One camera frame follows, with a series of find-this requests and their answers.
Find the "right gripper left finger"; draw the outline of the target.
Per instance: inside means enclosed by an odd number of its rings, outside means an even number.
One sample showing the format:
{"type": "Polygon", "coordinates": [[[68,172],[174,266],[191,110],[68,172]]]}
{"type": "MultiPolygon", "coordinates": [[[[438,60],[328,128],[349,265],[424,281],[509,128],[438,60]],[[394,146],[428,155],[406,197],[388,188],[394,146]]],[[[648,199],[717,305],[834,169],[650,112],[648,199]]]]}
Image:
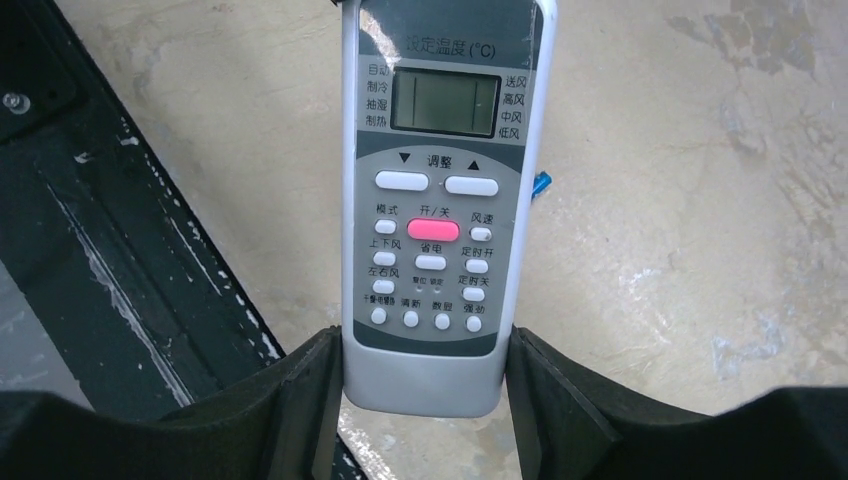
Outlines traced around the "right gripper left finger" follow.
{"type": "Polygon", "coordinates": [[[337,327],[159,420],[118,420],[55,394],[1,396],[4,479],[329,479],[341,399],[337,327]]]}

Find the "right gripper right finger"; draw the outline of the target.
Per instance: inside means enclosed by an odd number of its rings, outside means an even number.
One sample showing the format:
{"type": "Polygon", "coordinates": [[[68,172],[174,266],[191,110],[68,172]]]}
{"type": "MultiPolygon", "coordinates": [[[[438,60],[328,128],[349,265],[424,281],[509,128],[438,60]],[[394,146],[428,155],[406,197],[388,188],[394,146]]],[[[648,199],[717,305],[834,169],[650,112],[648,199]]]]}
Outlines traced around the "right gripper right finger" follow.
{"type": "Polygon", "coordinates": [[[509,339],[506,385],[525,479],[843,479],[847,391],[781,387],[709,416],[509,339]]]}

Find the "blue battery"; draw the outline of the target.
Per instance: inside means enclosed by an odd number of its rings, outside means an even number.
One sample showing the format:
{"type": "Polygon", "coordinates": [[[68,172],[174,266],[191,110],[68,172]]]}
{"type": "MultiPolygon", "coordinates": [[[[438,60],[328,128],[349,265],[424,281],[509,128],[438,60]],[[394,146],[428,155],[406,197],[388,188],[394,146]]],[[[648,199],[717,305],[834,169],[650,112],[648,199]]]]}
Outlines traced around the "blue battery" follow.
{"type": "Polygon", "coordinates": [[[552,177],[545,171],[539,172],[534,178],[531,199],[535,200],[536,198],[538,198],[550,187],[551,184],[552,177]]]}

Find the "white remote control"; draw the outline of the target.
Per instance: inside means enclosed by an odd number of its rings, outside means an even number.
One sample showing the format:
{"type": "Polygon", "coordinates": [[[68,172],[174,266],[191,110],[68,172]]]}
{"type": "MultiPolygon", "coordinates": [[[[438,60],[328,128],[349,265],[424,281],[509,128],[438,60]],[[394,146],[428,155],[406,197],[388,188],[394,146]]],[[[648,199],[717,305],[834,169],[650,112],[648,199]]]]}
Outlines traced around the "white remote control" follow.
{"type": "Polygon", "coordinates": [[[554,1],[345,1],[344,393],[481,417],[501,398],[556,45],[554,1]]]}

